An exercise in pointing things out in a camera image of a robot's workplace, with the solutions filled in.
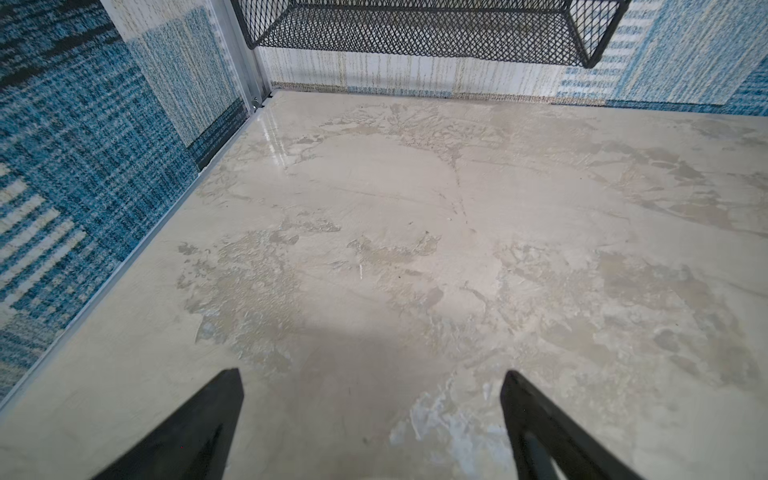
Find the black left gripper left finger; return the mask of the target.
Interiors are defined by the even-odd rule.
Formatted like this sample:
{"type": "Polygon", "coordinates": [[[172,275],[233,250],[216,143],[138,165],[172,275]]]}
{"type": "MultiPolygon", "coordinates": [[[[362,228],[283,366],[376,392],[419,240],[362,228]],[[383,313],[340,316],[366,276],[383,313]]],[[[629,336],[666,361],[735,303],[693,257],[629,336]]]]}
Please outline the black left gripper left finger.
{"type": "Polygon", "coordinates": [[[221,479],[244,400],[237,368],[219,372],[97,479],[221,479]]]}

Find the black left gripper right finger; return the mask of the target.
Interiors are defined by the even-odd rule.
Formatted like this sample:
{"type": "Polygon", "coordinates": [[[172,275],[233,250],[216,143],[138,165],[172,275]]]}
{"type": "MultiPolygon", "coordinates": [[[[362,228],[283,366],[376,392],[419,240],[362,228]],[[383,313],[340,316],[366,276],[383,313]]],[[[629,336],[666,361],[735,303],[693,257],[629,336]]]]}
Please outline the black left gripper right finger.
{"type": "Polygon", "coordinates": [[[520,479],[640,477],[520,372],[506,372],[500,404],[520,479]]]}

